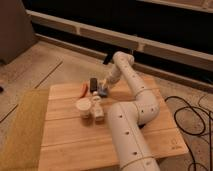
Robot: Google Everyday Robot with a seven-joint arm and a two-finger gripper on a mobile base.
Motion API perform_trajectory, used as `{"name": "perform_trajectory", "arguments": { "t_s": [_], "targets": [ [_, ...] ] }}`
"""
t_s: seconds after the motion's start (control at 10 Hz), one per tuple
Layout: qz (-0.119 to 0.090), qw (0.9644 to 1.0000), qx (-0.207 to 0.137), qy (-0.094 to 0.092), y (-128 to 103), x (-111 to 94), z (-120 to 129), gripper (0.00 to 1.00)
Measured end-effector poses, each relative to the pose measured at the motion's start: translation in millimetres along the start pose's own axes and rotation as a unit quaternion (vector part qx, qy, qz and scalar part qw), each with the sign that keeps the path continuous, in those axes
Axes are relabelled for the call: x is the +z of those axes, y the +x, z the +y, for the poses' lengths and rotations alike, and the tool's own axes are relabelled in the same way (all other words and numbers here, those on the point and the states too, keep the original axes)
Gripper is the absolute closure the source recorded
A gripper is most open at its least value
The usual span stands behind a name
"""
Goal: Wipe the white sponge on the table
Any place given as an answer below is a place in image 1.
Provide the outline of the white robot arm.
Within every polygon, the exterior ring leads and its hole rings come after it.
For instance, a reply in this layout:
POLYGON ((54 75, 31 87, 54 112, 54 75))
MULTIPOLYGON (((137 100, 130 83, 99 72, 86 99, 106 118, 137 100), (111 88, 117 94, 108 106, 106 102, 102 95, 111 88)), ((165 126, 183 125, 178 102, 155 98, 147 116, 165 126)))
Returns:
POLYGON ((134 71, 134 57, 124 52, 113 55, 114 65, 105 77, 102 88, 111 88, 124 76, 134 99, 110 106, 108 125, 121 171, 160 171, 155 157, 139 126, 152 121, 159 113, 153 91, 134 71))

